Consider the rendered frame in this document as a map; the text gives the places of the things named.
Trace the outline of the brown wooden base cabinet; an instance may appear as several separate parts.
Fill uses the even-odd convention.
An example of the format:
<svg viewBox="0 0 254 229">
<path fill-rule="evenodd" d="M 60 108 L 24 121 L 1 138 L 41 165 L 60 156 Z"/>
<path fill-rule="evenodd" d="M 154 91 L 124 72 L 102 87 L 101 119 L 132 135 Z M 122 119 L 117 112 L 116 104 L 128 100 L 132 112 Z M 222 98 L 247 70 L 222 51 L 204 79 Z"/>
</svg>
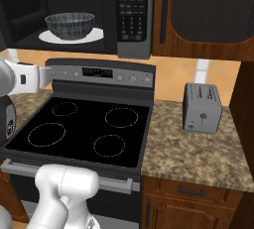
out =
<svg viewBox="0 0 254 229">
<path fill-rule="evenodd" d="M 10 177 L 0 170 L 0 204 L 4 206 L 15 221 L 28 223 L 29 216 L 11 185 Z"/>
</svg>

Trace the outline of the dark patterned bowl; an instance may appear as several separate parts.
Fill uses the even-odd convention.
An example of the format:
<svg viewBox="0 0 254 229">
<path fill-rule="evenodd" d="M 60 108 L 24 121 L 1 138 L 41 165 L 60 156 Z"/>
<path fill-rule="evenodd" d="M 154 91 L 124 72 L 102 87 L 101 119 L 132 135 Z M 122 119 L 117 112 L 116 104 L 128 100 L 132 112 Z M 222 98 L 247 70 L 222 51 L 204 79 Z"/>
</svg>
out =
<svg viewBox="0 0 254 229">
<path fill-rule="evenodd" d="M 95 16 L 90 13 L 58 13 L 45 18 L 48 29 L 58 38 L 75 41 L 85 38 L 94 27 Z"/>
</svg>

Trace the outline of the black microwave oven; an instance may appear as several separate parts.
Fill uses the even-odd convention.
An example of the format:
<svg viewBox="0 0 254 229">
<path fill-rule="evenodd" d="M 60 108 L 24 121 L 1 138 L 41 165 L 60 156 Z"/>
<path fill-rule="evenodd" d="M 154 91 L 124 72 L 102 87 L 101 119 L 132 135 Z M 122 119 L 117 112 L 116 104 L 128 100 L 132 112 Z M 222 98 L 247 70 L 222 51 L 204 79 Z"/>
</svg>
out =
<svg viewBox="0 0 254 229">
<path fill-rule="evenodd" d="M 148 58 L 151 55 L 153 0 L 45 0 L 47 16 L 58 13 L 84 12 L 95 16 L 94 28 L 103 30 L 104 38 L 87 44 L 56 45 L 43 42 L 39 34 L 20 41 L 16 48 L 110 54 L 119 57 Z"/>
</svg>

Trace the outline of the grey toaster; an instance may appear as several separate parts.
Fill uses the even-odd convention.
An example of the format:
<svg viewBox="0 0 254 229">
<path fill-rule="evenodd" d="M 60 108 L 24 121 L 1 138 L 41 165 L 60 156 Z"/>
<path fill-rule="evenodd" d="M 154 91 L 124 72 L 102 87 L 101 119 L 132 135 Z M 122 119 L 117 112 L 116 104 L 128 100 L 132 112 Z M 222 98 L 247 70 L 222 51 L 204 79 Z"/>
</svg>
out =
<svg viewBox="0 0 254 229">
<path fill-rule="evenodd" d="M 213 84 L 187 83 L 183 99 L 183 129 L 190 132 L 215 134 L 222 106 Z"/>
</svg>

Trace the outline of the black microwave door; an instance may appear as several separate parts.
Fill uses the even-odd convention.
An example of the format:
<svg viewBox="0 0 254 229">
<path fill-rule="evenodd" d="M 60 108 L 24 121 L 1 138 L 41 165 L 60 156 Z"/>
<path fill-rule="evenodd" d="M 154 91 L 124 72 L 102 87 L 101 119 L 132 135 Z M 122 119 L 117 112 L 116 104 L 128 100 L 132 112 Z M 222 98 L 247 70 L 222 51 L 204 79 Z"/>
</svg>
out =
<svg viewBox="0 0 254 229">
<path fill-rule="evenodd" d="M 45 0 L 0 0 L 0 29 L 8 48 L 44 27 Z"/>
</svg>

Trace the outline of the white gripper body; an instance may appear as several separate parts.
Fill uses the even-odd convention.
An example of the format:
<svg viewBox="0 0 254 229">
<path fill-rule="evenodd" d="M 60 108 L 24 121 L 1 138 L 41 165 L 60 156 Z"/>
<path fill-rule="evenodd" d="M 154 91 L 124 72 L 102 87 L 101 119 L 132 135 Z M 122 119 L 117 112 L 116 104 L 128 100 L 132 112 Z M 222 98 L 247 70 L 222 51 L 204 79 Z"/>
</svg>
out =
<svg viewBox="0 0 254 229">
<path fill-rule="evenodd" d="M 50 67 L 39 67 L 39 87 L 46 87 L 53 79 L 53 70 Z"/>
</svg>

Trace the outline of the brown cupboard door dark panel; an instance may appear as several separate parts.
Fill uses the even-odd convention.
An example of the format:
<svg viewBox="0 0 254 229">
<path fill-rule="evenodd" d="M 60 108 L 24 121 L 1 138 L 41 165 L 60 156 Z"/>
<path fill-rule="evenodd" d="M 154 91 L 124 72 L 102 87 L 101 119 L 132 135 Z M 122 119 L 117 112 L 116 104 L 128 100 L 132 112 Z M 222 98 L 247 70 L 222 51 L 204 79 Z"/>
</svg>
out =
<svg viewBox="0 0 254 229">
<path fill-rule="evenodd" d="M 154 0 L 154 56 L 254 62 L 254 0 L 169 0 L 160 44 L 162 3 Z"/>
</svg>

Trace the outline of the black oven door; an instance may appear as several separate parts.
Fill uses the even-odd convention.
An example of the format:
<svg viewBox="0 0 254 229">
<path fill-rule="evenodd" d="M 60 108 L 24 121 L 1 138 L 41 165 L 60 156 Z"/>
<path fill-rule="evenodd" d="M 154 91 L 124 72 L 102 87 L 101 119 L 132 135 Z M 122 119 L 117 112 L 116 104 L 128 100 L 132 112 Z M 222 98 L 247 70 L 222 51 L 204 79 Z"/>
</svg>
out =
<svg viewBox="0 0 254 229">
<path fill-rule="evenodd" d="M 10 181 L 27 214 L 32 217 L 39 202 L 35 179 L 11 174 Z M 140 183 L 133 182 L 130 194 L 99 189 L 87 200 L 87 207 L 103 229 L 140 229 Z"/>
</svg>

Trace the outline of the white round microwave plate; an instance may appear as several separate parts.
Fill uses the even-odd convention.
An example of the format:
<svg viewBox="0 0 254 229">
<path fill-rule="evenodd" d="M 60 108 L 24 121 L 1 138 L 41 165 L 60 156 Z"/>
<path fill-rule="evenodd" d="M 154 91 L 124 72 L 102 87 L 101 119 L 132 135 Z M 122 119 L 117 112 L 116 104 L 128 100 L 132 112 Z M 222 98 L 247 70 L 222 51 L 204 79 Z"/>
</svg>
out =
<svg viewBox="0 0 254 229">
<path fill-rule="evenodd" d="M 93 28 L 92 31 L 85 38 L 79 40 L 62 40 L 57 36 L 55 36 L 50 30 L 46 30 L 39 34 L 39 39 L 41 41 L 56 45 L 87 44 L 99 41 L 103 38 L 104 38 L 103 30 L 99 28 Z"/>
</svg>

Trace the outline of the black and steel stove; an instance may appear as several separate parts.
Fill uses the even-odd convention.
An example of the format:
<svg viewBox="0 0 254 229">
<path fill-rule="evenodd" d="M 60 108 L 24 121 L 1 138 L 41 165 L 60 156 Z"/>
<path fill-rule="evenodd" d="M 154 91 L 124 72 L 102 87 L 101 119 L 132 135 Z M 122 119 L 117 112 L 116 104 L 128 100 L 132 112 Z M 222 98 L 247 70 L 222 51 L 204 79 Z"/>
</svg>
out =
<svg viewBox="0 0 254 229">
<path fill-rule="evenodd" d="M 57 73 L 52 95 L 0 147 L 0 155 L 38 168 L 58 164 L 90 169 L 99 177 L 132 178 L 140 183 L 141 191 L 155 67 L 78 58 L 50 58 L 46 65 Z M 118 75 L 123 76 L 122 81 L 117 80 Z"/>
</svg>

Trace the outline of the brown wooden cupboard door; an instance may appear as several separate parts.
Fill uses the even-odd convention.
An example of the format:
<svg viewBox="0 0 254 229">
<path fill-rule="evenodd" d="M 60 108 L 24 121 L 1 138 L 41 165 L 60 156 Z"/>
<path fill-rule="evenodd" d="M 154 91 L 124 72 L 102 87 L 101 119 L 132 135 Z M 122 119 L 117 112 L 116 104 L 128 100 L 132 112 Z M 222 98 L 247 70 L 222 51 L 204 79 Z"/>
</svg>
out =
<svg viewBox="0 0 254 229">
<path fill-rule="evenodd" d="M 150 226 L 145 227 L 146 202 L 151 199 Z M 142 229 L 228 229 L 234 210 L 179 198 L 143 195 Z"/>
</svg>

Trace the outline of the brown wooden drawer front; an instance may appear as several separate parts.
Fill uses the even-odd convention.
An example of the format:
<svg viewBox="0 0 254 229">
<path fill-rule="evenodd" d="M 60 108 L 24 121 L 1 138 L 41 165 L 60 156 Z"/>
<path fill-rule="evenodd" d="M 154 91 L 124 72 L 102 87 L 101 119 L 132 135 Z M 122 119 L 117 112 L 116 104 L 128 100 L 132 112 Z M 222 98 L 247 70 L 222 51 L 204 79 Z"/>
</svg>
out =
<svg viewBox="0 0 254 229">
<path fill-rule="evenodd" d="M 204 189 L 204 196 L 179 193 L 178 185 L 182 185 L 184 189 Z M 236 208 L 243 195 L 243 192 L 240 190 L 175 181 L 145 175 L 143 176 L 143 190 L 148 193 L 159 194 L 162 196 L 177 196 L 178 198 L 193 199 L 197 200 L 198 202 L 229 208 Z"/>
</svg>

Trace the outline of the tall brown wooden cabinet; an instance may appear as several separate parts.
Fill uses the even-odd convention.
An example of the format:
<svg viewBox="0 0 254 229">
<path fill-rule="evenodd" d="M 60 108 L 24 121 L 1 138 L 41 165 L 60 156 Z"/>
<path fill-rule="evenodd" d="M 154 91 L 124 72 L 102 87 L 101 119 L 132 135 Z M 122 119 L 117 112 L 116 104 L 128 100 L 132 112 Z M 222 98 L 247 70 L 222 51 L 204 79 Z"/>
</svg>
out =
<svg viewBox="0 0 254 229">
<path fill-rule="evenodd" d="M 229 109 L 254 178 L 254 62 L 240 64 Z M 254 229 L 254 192 L 244 192 L 229 229 Z"/>
</svg>

